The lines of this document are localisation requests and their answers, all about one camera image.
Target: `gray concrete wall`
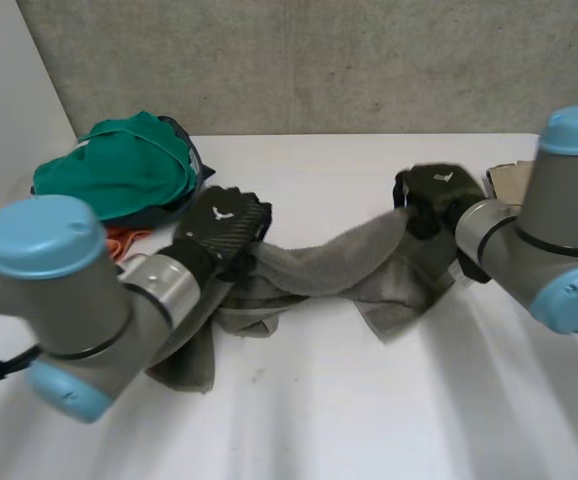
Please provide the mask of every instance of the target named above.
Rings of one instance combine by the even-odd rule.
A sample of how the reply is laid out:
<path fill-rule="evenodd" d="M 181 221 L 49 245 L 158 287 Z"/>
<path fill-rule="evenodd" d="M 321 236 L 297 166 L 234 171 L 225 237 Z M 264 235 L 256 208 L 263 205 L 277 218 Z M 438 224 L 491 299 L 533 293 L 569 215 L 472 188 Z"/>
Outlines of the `gray concrete wall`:
<path fill-rule="evenodd" d="M 18 0 L 77 133 L 536 132 L 578 103 L 578 0 Z"/>

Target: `carbon fiber pattern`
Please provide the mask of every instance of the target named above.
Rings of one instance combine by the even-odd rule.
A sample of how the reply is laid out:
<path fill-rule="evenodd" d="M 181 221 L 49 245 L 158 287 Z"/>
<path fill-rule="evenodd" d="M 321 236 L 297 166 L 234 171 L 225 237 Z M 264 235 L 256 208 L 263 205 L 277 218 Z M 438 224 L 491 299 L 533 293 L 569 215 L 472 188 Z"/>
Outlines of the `carbon fiber pattern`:
<path fill-rule="evenodd" d="M 224 267 L 259 240 L 270 221 L 271 205 L 255 194 L 211 187 L 184 214 L 174 238 L 194 240 Z"/>

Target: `orange cloth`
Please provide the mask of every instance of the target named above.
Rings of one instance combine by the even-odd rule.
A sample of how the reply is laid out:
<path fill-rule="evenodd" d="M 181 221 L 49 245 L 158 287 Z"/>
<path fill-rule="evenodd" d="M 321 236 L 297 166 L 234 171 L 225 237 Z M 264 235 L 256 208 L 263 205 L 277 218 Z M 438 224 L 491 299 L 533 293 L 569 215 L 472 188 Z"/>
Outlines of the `orange cloth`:
<path fill-rule="evenodd" d="M 130 228 L 108 227 L 107 250 L 114 262 L 122 260 L 134 242 L 151 235 L 151 230 L 132 230 Z"/>

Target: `white wall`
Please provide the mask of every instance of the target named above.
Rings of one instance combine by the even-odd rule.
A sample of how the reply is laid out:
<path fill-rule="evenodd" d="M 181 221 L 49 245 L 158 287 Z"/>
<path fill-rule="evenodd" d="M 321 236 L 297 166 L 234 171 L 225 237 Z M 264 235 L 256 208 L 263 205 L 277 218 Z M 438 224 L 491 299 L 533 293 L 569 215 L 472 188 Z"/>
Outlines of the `white wall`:
<path fill-rule="evenodd" d="M 29 192 L 35 168 L 75 144 L 14 0 L 0 0 L 0 207 Z"/>

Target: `pile of clothes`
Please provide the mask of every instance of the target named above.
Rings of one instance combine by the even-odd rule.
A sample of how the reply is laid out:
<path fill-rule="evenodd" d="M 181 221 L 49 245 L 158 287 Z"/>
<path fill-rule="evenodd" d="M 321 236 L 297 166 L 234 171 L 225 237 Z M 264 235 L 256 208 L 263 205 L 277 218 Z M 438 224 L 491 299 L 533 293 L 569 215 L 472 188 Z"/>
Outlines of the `pile of clothes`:
<path fill-rule="evenodd" d="M 107 227 L 116 262 L 133 242 L 180 218 L 215 173 L 170 117 L 140 112 L 105 120 L 79 142 L 68 155 L 38 167 L 31 193 L 68 195 L 89 204 Z"/>

